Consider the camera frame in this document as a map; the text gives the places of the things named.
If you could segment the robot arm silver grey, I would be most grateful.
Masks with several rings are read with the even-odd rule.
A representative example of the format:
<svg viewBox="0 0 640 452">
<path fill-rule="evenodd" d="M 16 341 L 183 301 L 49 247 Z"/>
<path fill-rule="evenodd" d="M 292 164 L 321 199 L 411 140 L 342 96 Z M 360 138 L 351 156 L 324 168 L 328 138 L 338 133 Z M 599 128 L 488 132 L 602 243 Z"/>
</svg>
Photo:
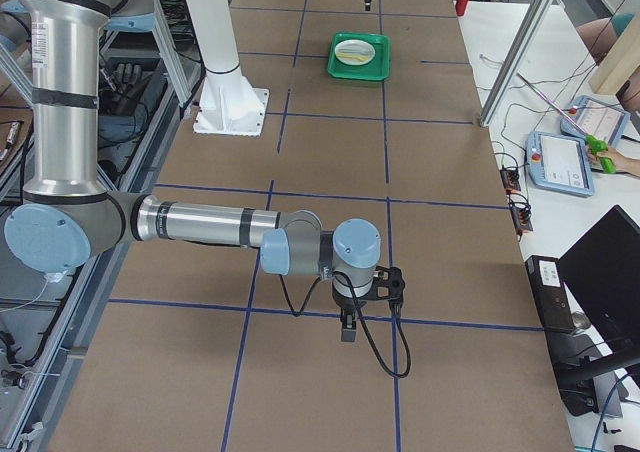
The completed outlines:
<svg viewBox="0 0 640 452">
<path fill-rule="evenodd" d="M 18 1 L 31 19 L 35 172 L 4 235 L 24 265 L 62 272 L 119 244 L 154 239 L 253 248 L 267 273 L 331 282 L 343 341 L 366 329 L 362 309 L 383 273 L 370 222 L 326 231 L 309 211 L 163 202 L 98 181 L 99 38 L 111 19 L 152 0 Z"/>
</svg>

